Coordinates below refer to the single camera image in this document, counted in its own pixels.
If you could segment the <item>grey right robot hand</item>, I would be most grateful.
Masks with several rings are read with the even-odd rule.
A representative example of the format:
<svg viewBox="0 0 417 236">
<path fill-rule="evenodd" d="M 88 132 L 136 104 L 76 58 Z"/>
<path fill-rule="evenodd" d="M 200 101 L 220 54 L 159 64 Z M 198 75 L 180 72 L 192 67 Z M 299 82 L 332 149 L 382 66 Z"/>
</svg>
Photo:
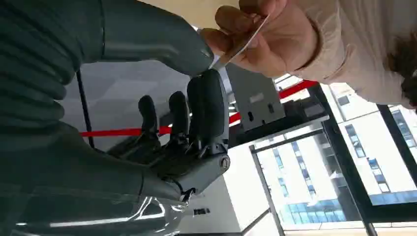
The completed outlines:
<svg viewBox="0 0 417 236">
<path fill-rule="evenodd" d="M 0 3 L 0 233 L 174 235 L 190 197 L 229 168 L 229 115 L 214 56 L 181 17 L 137 0 Z M 62 121 L 66 85 L 84 63 L 156 60 L 191 77 L 170 97 L 163 147 L 149 96 L 131 153 L 90 147 Z"/>
</svg>

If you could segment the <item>person's left hand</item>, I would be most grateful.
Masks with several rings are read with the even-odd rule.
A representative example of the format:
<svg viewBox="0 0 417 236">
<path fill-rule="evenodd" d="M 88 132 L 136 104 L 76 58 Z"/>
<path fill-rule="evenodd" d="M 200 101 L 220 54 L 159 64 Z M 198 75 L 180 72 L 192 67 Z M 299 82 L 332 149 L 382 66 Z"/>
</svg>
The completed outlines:
<svg viewBox="0 0 417 236">
<path fill-rule="evenodd" d="M 272 78 L 296 71 L 313 59 L 319 37 L 295 0 L 241 0 L 238 8 L 221 6 L 215 14 L 219 29 L 202 29 L 200 34 L 220 56 L 264 17 L 268 20 L 233 64 Z"/>
</svg>

